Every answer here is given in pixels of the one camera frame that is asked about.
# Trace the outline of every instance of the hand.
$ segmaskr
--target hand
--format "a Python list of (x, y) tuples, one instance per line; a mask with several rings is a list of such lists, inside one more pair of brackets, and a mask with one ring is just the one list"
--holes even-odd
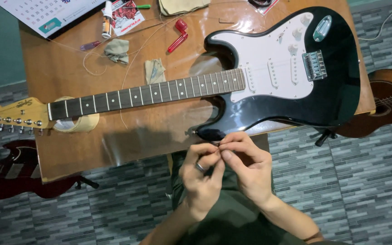
[(258, 148), (245, 132), (226, 135), (219, 149), (222, 159), (237, 173), (237, 182), (243, 194), (259, 207), (267, 204), (273, 195), (270, 153)]
[[(213, 174), (204, 177), (196, 162), (206, 170), (215, 164)], [(217, 147), (209, 143), (190, 146), (179, 175), (188, 192), (182, 204), (188, 206), (197, 221), (203, 220), (219, 199), (224, 171), (225, 163)]]

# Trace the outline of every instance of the masking tape roll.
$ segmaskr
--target masking tape roll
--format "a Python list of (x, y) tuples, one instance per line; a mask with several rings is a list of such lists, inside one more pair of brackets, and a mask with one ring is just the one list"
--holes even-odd
[[(61, 101), (65, 99), (71, 99), (72, 97), (61, 97), (55, 101)], [(78, 118), (76, 123), (73, 122), (72, 118), (66, 118), (57, 120), (53, 129), (59, 132), (89, 132), (94, 129), (99, 122), (99, 114), (84, 115)]]

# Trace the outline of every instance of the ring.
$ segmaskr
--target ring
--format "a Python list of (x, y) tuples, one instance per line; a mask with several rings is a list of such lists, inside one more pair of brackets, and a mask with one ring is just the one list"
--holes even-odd
[(196, 164), (195, 164), (195, 167), (196, 167), (199, 171), (201, 171), (202, 173), (205, 172), (205, 169), (204, 169), (199, 163), (196, 163)]

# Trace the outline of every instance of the guitar bridge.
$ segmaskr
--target guitar bridge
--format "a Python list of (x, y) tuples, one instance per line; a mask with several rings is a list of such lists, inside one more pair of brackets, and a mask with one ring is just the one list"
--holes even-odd
[(302, 54), (305, 64), (306, 75), (308, 81), (324, 79), (328, 76), (326, 67), (324, 66), (323, 55), (321, 51)]

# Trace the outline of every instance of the acoustic guitar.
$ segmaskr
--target acoustic guitar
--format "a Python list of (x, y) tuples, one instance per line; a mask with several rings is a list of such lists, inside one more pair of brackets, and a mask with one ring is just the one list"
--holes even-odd
[(220, 112), (194, 133), (207, 141), (265, 120), (339, 126), (356, 111), (360, 94), (355, 37), (337, 12), (309, 7), (258, 34), (209, 34), (207, 51), (226, 55), (234, 69), (43, 104), (28, 98), (0, 106), (3, 125), (52, 128), (56, 120), (217, 96)]
[(65, 193), (74, 183), (81, 182), (93, 188), (99, 185), (83, 176), (72, 176), (63, 180), (43, 184), (37, 161), (34, 140), (16, 140), (3, 145), (9, 155), (0, 160), (0, 199), (11, 198), (24, 192), (34, 192), (42, 198), (55, 198)]
[(376, 103), (375, 114), (359, 114), (335, 129), (339, 135), (361, 138), (392, 123), (392, 70), (377, 70), (368, 75)]

